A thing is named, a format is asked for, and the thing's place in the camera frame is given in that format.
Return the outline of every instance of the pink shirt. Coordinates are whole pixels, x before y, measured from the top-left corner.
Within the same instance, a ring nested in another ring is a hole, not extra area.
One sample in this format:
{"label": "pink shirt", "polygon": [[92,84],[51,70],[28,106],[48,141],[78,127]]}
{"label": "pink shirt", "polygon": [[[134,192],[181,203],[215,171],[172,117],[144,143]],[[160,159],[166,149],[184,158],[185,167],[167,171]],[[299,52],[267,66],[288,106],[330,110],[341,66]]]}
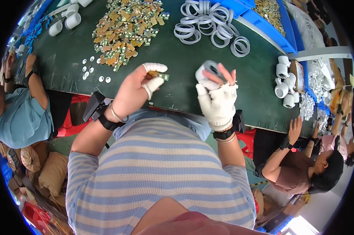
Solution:
{"label": "pink shirt", "polygon": [[[328,151],[328,150],[334,150],[335,147],[335,138],[339,134],[333,136],[333,135],[324,135],[320,136],[318,138],[322,139],[321,143],[321,149],[319,151],[319,154],[322,152]],[[339,146],[339,153],[343,156],[344,160],[347,159],[348,157],[348,152],[347,152],[347,143],[345,139],[343,139],[342,136],[340,136],[340,146]]]}

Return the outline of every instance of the cardboard box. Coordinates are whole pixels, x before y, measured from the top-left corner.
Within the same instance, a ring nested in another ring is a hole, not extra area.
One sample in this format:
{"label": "cardboard box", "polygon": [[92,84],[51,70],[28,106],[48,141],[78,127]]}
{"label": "cardboard box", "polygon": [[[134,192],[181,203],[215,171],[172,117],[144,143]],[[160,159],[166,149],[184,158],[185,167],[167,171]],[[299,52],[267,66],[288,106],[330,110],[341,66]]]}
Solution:
{"label": "cardboard box", "polygon": [[296,88],[294,90],[298,93],[305,93],[304,68],[302,65],[297,61],[291,61],[289,72],[296,76]]}

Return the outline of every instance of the black hair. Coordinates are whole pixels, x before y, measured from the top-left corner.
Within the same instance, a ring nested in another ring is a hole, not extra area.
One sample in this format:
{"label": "black hair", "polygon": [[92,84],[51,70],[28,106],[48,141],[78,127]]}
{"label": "black hair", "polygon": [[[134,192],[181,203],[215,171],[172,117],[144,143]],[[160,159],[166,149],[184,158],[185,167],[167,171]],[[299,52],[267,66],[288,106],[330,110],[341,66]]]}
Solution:
{"label": "black hair", "polygon": [[354,165],[354,152],[351,153],[351,155],[348,155],[346,161],[345,161],[345,164],[348,166],[348,167],[351,167]]}
{"label": "black hair", "polygon": [[338,151],[339,145],[338,136],[335,139],[334,152],[326,160],[329,165],[322,174],[313,174],[311,177],[309,194],[328,192],[338,183],[344,168],[343,156]]}

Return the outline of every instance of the white cotton glove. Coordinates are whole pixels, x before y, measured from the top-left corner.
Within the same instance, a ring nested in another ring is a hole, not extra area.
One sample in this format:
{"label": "white cotton glove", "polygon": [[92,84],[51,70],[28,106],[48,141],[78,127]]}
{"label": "white cotton glove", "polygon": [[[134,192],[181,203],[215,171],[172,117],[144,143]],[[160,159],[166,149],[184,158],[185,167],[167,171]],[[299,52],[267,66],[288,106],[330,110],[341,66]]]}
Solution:
{"label": "white cotton glove", "polygon": [[[143,66],[146,69],[147,73],[149,71],[158,71],[164,73],[168,69],[166,65],[160,63],[144,63]],[[148,94],[148,100],[151,100],[152,93],[156,91],[156,89],[159,88],[163,83],[163,78],[155,77],[150,79],[147,83],[142,84],[142,87],[146,90]]]}
{"label": "white cotton glove", "polygon": [[209,126],[214,131],[227,129],[232,124],[233,116],[236,113],[234,103],[237,98],[236,89],[238,86],[236,84],[230,86],[229,83],[226,83],[209,92],[202,84],[198,83],[195,87],[198,92],[199,105]]}

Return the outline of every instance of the green workbench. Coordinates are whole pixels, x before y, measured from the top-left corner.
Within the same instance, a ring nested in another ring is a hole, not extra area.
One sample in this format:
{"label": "green workbench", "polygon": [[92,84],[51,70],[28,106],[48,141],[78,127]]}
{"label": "green workbench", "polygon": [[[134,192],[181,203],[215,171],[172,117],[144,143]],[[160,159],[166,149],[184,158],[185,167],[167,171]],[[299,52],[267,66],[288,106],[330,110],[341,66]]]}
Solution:
{"label": "green workbench", "polygon": [[[137,47],[138,56],[130,59],[128,65],[121,66],[118,72],[114,72],[112,66],[96,63],[101,52],[95,52],[94,39],[91,37],[99,19],[107,12],[105,0],[93,1],[86,8],[80,7],[81,24],[72,30],[64,27],[55,37],[48,35],[43,24],[43,32],[33,43],[33,53],[39,58],[44,87],[79,94],[100,91],[106,97],[114,98],[124,78],[137,66],[146,62],[163,63],[168,66],[166,73],[170,75],[170,79],[153,94],[153,106],[201,115],[194,74],[204,61],[213,60],[223,63],[229,71],[236,69],[239,87],[235,106],[236,109],[243,110],[246,125],[287,132],[290,120],[299,115],[299,108],[298,105],[293,109],[285,108],[283,100],[274,93],[277,57],[282,53],[263,37],[235,20],[232,24],[241,36],[249,39],[251,45],[249,55],[243,58],[235,57],[229,46],[213,46],[210,36],[202,35],[202,39],[194,45],[183,44],[173,35],[175,24],[183,17],[180,13],[183,2],[184,0],[164,0],[163,8],[170,12],[170,19],[165,21],[164,26],[157,26],[160,31],[156,38],[152,38],[151,46]],[[91,56],[95,57],[93,62],[89,60]],[[94,72],[86,80],[83,80],[83,66],[94,68]],[[111,77],[111,82],[99,82],[100,76]],[[22,83],[23,78],[24,68],[17,83]],[[312,120],[313,118],[303,122],[301,136],[310,135]]]}

